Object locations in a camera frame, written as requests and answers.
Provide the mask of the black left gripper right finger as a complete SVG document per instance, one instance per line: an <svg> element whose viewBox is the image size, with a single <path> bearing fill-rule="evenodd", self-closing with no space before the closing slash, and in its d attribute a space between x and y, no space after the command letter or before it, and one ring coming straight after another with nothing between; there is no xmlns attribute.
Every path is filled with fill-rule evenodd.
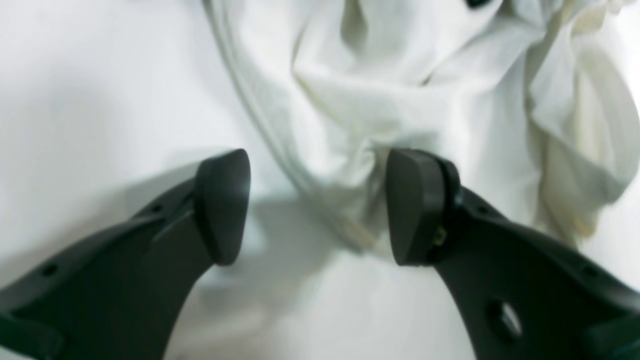
<svg viewBox="0 0 640 360"><path fill-rule="evenodd" d="M640 299L564 244L507 219L455 165L394 148L385 169L393 258L435 269L478 360L637 360Z"/></svg>

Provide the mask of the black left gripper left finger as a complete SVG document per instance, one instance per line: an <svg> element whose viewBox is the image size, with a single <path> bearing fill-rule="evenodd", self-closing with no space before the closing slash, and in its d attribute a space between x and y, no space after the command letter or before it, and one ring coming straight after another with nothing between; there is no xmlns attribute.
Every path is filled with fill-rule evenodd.
<svg viewBox="0 0 640 360"><path fill-rule="evenodd" d="M250 184L246 150L212 156L132 218L35 266L1 290L2 348L35 360L162 360L195 283L237 260Z"/></svg>

